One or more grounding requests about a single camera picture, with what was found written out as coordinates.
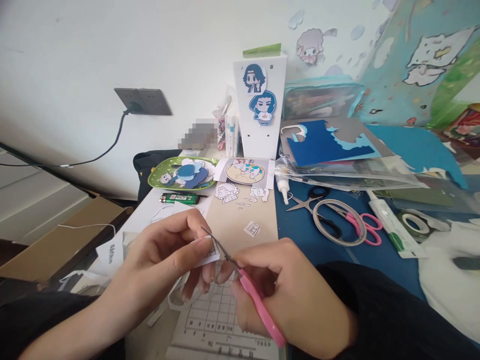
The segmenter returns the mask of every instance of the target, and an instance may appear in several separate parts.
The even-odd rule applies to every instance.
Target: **right hand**
[[[332,359],[355,343],[357,317],[289,238],[245,248],[233,255],[266,298],[267,311],[286,340],[319,359]],[[224,283],[233,267],[224,261],[216,282]],[[238,279],[230,292],[243,331],[270,337],[251,297]]]

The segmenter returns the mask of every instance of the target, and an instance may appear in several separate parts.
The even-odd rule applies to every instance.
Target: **left hand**
[[[188,271],[183,300],[190,299],[197,284],[200,292],[208,292],[215,279],[215,264],[193,268],[212,247],[200,226],[210,230],[202,214],[192,209],[149,225],[135,239],[112,282],[92,304],[111,315],[115,338],[137,327]]]

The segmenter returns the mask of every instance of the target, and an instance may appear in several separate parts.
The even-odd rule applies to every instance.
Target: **black sleeve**
[[[467,337],[382,272],[341,261],[317,270],[358,317],[355,345],[336,359],[480,359]],[[296,347],[292,355],[313,359]]]
[[[0,359],[17,359],[36,338],[93,303],[97,297],[66,291],[38,292],[0,307]],[[124,359],[120,340],[100,359]]]

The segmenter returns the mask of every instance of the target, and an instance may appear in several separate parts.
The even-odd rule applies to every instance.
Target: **green lighter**
[[[161,203],[173,204],[178,201],[182,204],[196,205],[200,201],[200,195],[197,194],[179,194],[179,193],[163,193],[160,196]]]

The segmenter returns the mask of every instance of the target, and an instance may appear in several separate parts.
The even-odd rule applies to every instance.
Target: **black cable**
[[[128,108],[127,110],[125,110],[123,112],[123,115],[121,116],[121,119],[120,119],[120,126],[118,128],[118,133],[116,134],[116,138],[115,138],[115,141],[113,142],[113,144],[108,148],[107,151],[105,151],[103,154],[101,154],[100,156],[97,156],[96,158],[92,159],[92,160],[88,160],[88,161],[82,161],[82,162],[76,162],[76,163],[73,163],[73,164],[65,164],[65,165],[43,165],[43,164],[25,164],[25,165],[11,165],[11,164],[4,164],[4,163],[0,163],[1,166],[8,166],[8,167],[15,167],[15,168],[19,168],[19,167],[28,167],[28,166],[33,166],[33,167],[39,167],[39,168],[70,168],[70,167],[74,167],[74,166],[77,166],[77,165],[83,165],[83,164],[88,164],[88,163],[93,163],[94,161],[97,161],[98,159],[104,157],[105,155],[107,155],[110,150],[112,150],[114,148],[115,145],[117,145],[117,143],[119,142],[119,138],[120,138],[120,134],[122,132],[122,127],[124,125],[124,119],[125,119],[125,116],[127,116],[128,114],[130,114],[131,111],[133,111],[134,109],[133,108]]]

